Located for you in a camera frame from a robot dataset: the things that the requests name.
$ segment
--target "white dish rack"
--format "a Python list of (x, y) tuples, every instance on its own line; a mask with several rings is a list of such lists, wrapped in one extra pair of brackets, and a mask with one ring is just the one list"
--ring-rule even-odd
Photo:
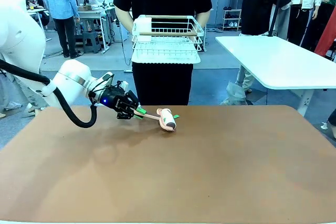
[(196, 64), (204, 31), (193, 16), (141, 15), (132, 31), (137, 63)]

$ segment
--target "stool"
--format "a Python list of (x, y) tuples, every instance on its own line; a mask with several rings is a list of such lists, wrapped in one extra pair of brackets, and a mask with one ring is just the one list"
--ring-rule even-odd
[(83, 50), (85, 54), (89, 51), (97, 54), (101, 50), (97, 32), (83, 32)]

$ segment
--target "black pants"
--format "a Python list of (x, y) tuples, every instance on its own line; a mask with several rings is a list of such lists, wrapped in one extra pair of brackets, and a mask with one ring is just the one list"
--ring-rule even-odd
[(193, 65), (133, 63), (141, 105), (188, 105)]
[(73, 17), (67, 19), (55, 19), (56, 31), (58, 33), (59, 42), (63, 49), (63, 54), (70, 56), (76, 55), (76, 39), (75, 39), (75, 21)]
[(336, 126), (336, 110), (331, 114), (328, 121), (331, 125)]
[(302, 47), (314, 52), (317, 44), (328, 24), (330, 16), (334, 11), (334, 6), (331, 4), (322, 3), (319, 9), (319, 15), (315, 20), (312, 20), (304, 36)]
[(293, 5), (290, 9), (288, 41), (299, 46), (305, 34), (309, 9), (301, 9), (299, 5)]

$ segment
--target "brown table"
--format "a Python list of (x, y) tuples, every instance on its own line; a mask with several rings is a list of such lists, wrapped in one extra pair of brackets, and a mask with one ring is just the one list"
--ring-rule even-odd
[(107, 108), (84, 130), (48, 108), (0, 151), (0, 219), (336, 221), (336, 149), (294, 109), (171, 109), (175, 133)]

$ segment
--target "trash bag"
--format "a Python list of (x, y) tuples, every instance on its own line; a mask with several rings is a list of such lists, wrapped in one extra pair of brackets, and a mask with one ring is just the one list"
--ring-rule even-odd
[(229, 97), (221, 105), (247, 105), (245, 91), (241, 86), (229, 82), (226, 91)]

